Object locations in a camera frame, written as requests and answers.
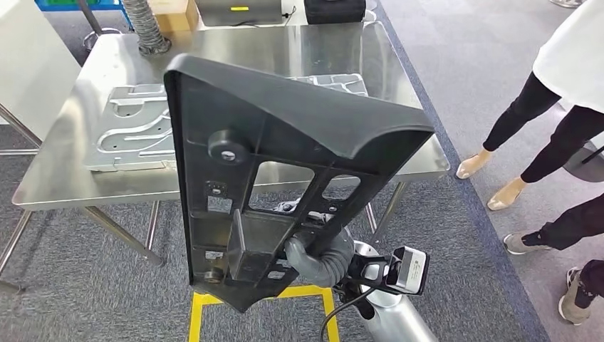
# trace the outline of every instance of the yellow tape marking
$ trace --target yellow tape marking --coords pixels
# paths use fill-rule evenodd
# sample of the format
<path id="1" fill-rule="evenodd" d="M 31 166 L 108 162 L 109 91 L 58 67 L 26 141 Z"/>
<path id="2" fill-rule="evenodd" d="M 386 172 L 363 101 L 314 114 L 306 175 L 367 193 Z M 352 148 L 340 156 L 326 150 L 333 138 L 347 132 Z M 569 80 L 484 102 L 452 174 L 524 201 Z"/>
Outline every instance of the yellow tape marking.
<path id="1" fill-rule="evenodd" d="M 304 296 L 321 296 L 323 298 L 323 308 L 325 309 L 326 316 L 335 308 L 331 289 L 325 289 L 314 285 L 288 287 L 277 297 L 267 299 L 294 298 Z M 222 301 L 211 294 L 198 294 L 197 292 L 193 293 L 189 342 L 199 342 L 199 335 L 202 332 L 203 306 L 212 304 L 222 304 Z M 327 336 L 329 342 L 340 342 L 338 323 L 335 320 L 335 317 L 333 317 L 327 325 Z"/>

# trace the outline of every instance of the gray flexible duct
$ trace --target gray flexible duct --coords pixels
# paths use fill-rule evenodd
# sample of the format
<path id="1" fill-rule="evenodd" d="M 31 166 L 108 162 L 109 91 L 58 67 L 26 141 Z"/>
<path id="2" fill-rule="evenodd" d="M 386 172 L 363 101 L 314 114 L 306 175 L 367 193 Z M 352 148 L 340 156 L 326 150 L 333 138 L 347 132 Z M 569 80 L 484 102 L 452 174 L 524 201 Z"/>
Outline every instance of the gray flexible duct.
<path id="1" fill-rule="evenodd" d="M 287 261 L 298 273 L 319 287 L 332 287 L 344 276 L 355 253 L 355 242 L 347 228 L 342 228 L 330 246 L 318 257 L 306 253 L 305 243 L 291 237 L 285 243 Z"/>
<path id="2" fill-rule="evenodd" d="M 160 33 L 160 27 L 153 16 L 147 0 L 123 0 L 134 31 L 138 35 L 138 50 L 144 56 L 164 53 L 172 45 Z"/>

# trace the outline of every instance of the black plastic panel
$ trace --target black plastic panel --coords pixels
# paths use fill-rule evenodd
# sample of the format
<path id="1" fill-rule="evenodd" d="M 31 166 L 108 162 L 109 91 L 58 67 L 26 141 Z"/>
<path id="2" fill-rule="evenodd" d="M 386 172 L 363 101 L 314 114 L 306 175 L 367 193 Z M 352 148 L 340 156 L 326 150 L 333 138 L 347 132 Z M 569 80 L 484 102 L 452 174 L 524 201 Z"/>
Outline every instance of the black plastic panel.
<path id="1" fill-rule="evenodd" d="M 241 312 L 298 276 L 277 263 L 288 237 L 313 234 L 309 250 L 319 253 L 433 134 L 416 108 L 193 56 L 172 61 L 165 85 L 191 284 Z M 249 207 L 265 161 L 314 172 L 293 212 Z M 347 199 L 323 198 L 338 175 L 360 184 Z M 230 200 L 230 212 L 209 210 L 212 197 Z M 333 217 L 318 224 L 310 211 Z"/>

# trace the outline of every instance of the person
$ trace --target person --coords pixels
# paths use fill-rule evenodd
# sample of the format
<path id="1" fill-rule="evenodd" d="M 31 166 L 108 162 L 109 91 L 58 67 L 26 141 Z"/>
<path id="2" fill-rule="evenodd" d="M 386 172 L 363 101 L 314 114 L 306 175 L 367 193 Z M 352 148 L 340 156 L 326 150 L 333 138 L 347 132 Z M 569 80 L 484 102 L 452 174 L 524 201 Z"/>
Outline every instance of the person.
<path id="1" fill-rule="evenodd" d="M 520 255 L 542 249 L 564 250 L 584 237 L 604 233 L 604 194 L 566 210 L 554 222 L 535 232 L 515 232 L 504 237 L 510 254 Z M 575 325 L 589 318 L 589 306 L 596 296 L 604 296 L 604 260 L 592 260 L 582 269 L 566 274 L 567 292 L 558 302 L 560 315 Z"/>
<path id="2" fill-rule="evenodd" d="M 497 119 L 482 149 L 459 165 L 458 178 L 472 176 L 528 121 L 561 98 L 574 104 L 550 143 L 519 177 L 488 201 L 490 210 L 510 206 L 528 184 L 562 167 L 587 141 L 604 131 L 603 41 L 604 1 L 587 0 L 541 47 L 520 95 Z"/>

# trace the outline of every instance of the white shirt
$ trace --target white shirt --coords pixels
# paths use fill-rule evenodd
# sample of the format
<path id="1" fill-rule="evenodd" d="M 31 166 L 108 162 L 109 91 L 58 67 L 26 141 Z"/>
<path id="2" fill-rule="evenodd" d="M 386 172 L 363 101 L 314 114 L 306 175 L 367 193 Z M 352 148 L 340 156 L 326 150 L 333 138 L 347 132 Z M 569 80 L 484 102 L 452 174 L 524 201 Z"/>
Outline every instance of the white shirt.
<path id="1" fill-rule="evenodd" d="M 604 113 L 604 0 L 587 0 L 556 29 L 533 72 L 564 100 Z"/>

